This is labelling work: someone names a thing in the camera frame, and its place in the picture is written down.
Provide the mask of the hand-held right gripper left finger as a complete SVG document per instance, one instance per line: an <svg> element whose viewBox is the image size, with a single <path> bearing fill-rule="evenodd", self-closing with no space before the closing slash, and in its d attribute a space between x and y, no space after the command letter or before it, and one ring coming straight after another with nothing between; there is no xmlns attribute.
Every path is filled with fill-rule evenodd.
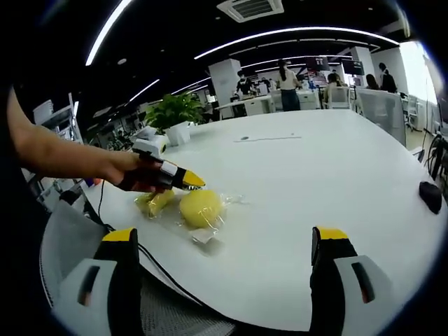
<svg viewBox="0 0 448 336"><path fill-rule="evenodd" d="M69 335L143 335L139 266L137 229L109 232L60 285L58 322Z"/></svg>

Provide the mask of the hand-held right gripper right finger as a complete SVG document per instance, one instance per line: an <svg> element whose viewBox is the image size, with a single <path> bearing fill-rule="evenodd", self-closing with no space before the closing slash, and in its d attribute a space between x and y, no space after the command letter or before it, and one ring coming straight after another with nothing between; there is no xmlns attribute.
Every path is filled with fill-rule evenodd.
<svg viewBox="0 0 448 336"><path fill-rule="evenodd" d="M312 229L311 335L378 335L394 319L392 282L336 228Z"/></svg>

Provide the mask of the person's left hand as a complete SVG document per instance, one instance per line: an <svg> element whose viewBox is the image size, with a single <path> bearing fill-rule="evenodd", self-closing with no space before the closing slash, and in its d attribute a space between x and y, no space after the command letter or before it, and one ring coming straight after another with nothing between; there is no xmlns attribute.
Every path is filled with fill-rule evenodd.
<svg viewBox="0 0 448 336"><path fill-rule="evenodd" d="M139 156L136 153L124 151L107 151L99 164L99 178L118 186L124 179L125 172L139 166Z"/></svg>

